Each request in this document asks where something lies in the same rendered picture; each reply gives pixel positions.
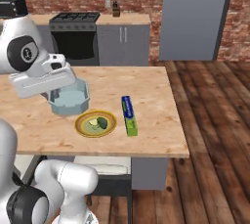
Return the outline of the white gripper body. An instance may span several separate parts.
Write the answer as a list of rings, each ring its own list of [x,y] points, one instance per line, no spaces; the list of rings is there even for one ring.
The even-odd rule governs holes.
[[[56,90],[76,81],[69,64],[65,64],[63,67],[60,63],[51,63],[50,68],[52,70],[43,76],[31,77],[25,73],[16,73],[11,74],[9,80],[21,98],[29,98]]]

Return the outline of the pale blue tupperware container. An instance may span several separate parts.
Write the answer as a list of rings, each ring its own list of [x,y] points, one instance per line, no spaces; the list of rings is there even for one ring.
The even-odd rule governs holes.
[[[52,112],[58,115],[77,115],[89,108],[88,83],[80,78],[76,82],[53,90],[48,95],[48,103]]]

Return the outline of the yellow plate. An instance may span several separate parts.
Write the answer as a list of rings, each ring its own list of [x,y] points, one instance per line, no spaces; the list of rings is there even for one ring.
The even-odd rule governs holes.
[[[100,138],[110,134],[116,127],[115,115],[108,111],[92,110],[84,112],[75,120],[78,134],[87,138]]]

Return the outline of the green broccoli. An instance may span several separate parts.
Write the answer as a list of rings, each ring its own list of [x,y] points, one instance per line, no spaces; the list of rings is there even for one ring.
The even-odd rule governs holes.
[[[102,129],[106,129],[107,128],[107,120],[103,117],[98,117],[97,118],[97,122],[98,125],[102,128]]]

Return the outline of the grey base cabinet run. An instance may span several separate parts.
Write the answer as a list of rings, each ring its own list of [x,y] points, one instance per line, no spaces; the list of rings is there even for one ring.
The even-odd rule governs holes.
[[[49,53],[56,53],[49,27],[55,15],[33,15],[42,43]],[[150,19],[148,15],[101,15],[96,21],[99,66],[148,65]]]

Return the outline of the blue green aluminum foil box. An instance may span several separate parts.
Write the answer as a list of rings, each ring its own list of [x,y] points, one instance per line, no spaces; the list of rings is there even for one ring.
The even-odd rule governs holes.
[[[135,119],[131,98],[129,96],[122,96],[121,105],[122,105],[127,135],[129,137],[137,136],[138,126],[137,126],[137,121]]]

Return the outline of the black stove with oven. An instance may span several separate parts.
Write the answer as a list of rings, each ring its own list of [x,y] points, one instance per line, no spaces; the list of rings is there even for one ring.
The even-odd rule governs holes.
[[[49,21],[54,50],[72,66],[98,66],[99,12],[59,13]]]

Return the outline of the black microwave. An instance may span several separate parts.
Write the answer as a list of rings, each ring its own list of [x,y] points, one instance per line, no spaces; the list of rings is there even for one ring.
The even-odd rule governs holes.
[[[0,19],[24,17],[27,14],[25,0],[0,0]]]

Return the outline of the wooden knife block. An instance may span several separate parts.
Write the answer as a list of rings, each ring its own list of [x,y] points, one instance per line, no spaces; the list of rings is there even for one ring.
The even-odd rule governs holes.
[[[120,7],[117,1],[113,1],[112,3],[112,15],[117,18],[120,17]]]

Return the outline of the grey fridge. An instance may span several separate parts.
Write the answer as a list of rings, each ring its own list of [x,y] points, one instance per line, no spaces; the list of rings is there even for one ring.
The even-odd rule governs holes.
[[[229,0],[163,0],[159,59],[217,59]]]

